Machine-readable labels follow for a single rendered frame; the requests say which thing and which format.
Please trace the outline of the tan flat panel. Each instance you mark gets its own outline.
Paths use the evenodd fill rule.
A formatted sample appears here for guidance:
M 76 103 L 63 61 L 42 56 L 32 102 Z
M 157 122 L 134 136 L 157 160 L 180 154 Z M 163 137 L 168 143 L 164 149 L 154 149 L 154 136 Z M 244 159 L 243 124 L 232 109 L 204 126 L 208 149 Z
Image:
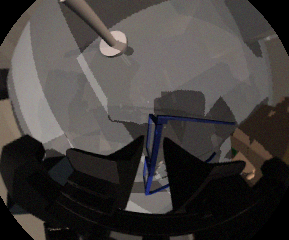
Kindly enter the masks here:
M 267 44 L 268 59 L 271 61 L 269 67 L 273 76 L 272 107 L 276 107 L 281 96 L 289 97 L 289 56 L 279 36 L 276 39 L 265 40 L 264 43 Z

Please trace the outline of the navy glasses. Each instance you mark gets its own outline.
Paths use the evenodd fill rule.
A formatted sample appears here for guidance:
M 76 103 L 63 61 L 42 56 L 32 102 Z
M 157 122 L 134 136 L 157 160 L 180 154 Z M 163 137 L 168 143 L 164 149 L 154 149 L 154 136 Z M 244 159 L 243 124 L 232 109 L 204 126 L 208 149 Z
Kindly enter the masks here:
M 168 124 L 168 120 L 176 121 L 192 121 L 192 123 L 216 123 L 224 125 L 235 125 L 236 123 L 225 123 L 225 121 L 205 120 L 205 119 L 193 119 L 193 117 L 180 117 L 180 116 L 163 116 L 163 115 L 149 115 L 148 135 L 145 140 L 145 151 L 147 156 L 144 156 L 144 167 L 143 167 L 143 183 L 144 183 L 144 195 L 153 195 L 163 189 L 168 188 L 169 185 L 164 185 L 153 191 L 149 191 L 151 188 L 151 181 L 153 172 L 156 169 L 157 153 L 159 153 L 161 129 L 163 125 Z

